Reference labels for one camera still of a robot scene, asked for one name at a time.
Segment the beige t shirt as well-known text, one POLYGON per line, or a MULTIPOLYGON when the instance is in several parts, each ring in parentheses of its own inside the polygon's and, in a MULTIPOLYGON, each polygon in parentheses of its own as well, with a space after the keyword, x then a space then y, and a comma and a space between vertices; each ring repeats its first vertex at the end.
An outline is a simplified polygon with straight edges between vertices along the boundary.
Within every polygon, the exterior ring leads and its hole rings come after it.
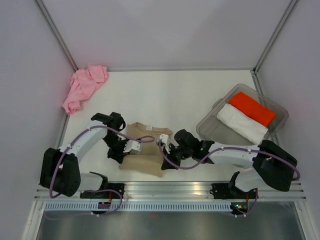
MULTIPOLYGON (((162 134, 171 137, 173 132, 169 128, 159 128, 135 122, 127 126, 126 134, 129 137, 138 139, 144 136, 157 138, 162 134)), ((159 147, 155 142, 151 142, 142 144, 140 154, 129 154, 125 156, 123 162, 119 165, 119 169, 136 171, 161 178, 163 175, 163 170, 161 170, 162 164, 163 157, 159 147)))

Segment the white t shirt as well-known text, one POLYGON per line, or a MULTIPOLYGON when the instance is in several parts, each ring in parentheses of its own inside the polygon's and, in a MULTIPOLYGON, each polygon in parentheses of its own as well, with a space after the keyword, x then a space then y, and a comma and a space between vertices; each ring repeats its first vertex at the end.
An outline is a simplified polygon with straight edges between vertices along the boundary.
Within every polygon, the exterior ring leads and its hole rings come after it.
POLYGON ((240 110, 226 103, 217 113, 216 118, 224 125, 240 134, 253 144, 260 144, 268 128, 249 118, 240 110))

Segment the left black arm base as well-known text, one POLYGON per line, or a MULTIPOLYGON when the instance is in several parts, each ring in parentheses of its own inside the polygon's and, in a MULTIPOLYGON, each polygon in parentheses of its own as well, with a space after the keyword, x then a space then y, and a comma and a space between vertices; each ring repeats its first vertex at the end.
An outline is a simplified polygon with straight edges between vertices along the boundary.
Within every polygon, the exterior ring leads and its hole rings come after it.
POLYGON ((106 188, 100 190, 85 190, 80 193, 81 199, 116 199, 123 198, 125 193, 124 183, 109 183, 106 188))

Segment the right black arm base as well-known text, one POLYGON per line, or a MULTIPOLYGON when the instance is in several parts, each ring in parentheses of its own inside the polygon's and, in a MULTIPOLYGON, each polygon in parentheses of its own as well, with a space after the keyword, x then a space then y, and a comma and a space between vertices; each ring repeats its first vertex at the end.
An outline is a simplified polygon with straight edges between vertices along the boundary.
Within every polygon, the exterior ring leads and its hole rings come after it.
POLYGON ((251 200, 255 199, 257 191, 242 191, 229 183, 212 183, 209 193, 213 195, 215 200, 251 200))

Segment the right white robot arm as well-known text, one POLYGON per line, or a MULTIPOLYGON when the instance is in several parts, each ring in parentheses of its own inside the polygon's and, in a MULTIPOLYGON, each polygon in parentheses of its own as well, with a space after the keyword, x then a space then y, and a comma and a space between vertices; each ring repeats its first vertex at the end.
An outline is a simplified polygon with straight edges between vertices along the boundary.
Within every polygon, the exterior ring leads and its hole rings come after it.
POLYGON ((156 144, 163 157, 162 170, 191 170, 201 164, 231 164, 245 171, 235 172, 222 190, 214 190, 218 199, 253 197, 257 189, 268 186, 288 192, 293 181, 300 179, 298 161, 270 140, 254 145, 227 145, 211 140, 199 140, 182 129, 174 135, 176 145, 167 134, 161 134, 156 144))

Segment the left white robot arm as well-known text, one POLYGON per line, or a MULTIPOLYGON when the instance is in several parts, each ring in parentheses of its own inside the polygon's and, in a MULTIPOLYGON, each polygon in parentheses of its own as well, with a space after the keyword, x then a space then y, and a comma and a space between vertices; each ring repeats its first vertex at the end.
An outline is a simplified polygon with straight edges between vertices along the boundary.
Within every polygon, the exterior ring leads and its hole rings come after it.
POLYGON ((43 155, 39 184, 49 189, 50 198, 60 195, 73 196, 77 191, 90 192, 98 198, 109 193, 108 177, 98 172, 81 173, 80 161, 99 142, 109 148, 107 157, 119 164, 123 162, 128 139, 121 139, 118 133, 126 127, 121 114, 96 113, 87 128, 70 143, 58 149, 48 148, 43 155))

